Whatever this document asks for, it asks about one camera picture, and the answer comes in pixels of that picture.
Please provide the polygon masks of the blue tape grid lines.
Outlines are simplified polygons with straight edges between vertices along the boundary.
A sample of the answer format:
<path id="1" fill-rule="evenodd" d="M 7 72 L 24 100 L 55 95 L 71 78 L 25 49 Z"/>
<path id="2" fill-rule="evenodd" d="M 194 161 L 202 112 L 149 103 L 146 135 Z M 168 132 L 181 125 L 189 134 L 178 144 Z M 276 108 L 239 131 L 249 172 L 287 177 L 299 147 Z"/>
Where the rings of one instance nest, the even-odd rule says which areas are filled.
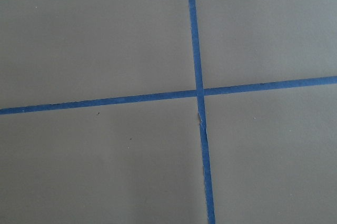
<path id="1" fill-rule="evenodd" d="M 201 154 L 202 154 L 202 164 L 203 164 L 203 178 L 204 178 L 205 200 L 206 200 L 206 210 L 207 210 L 207 221 L 208 223 L 215 223 L 216 217 L 215 217 L 215 208 L 214 208 L 214 193 L 213 193 L 213 185 L 212 185 L 209 141 L 207 138 L 205 97 L 214 96 L 214 95 L 235 94 L 235 93 L 248 93 L 248 92 L 264 91 L 264 90 L 332 85 L 332 84 L 336 84 L 336 76 L 205 88 L 203 84 L 202 61 L 201 61 L 201 52 L 200 52 L 200 38 L 199 38 L 196 0 L 188 0 L 188 3 L 189 3 L 189 18 L 190 18 L 190 30 L 191 30 L 191 38 L 192 38 L 193 64 L 194 64 L 194 75 L 195 75 L 195 89 L 194 90 L 182 90 L 182 91 L 171 91 L 171 92 L 166 92 L 166 93 L 154 93 L 154 94 L 143 94 L 143 95 L 135 95 L 135 96 L 72 101 L 72 102 L 58 103 L 58 104 L 41 104 L 41 105 L 32 105 L 32 106 L 23 106 L 23 107 L 2 108 L 1 115 L 24 114 L 24 113 L 34 113 L 38 111 L 63 110 L 63 109 L 96 107 L 96 106 L 117 105 L 117 104 L 131 104 L 131 103 L 140 103 L 140 102 L 146 102 L 146 101 L 158 101 L 158 100 L 195 97 L 197 100 L 197 112 L 198 112 L 198 117 L 199 117 L 199 130 L 200 130 L 200 140 L 201 140 Z"/>

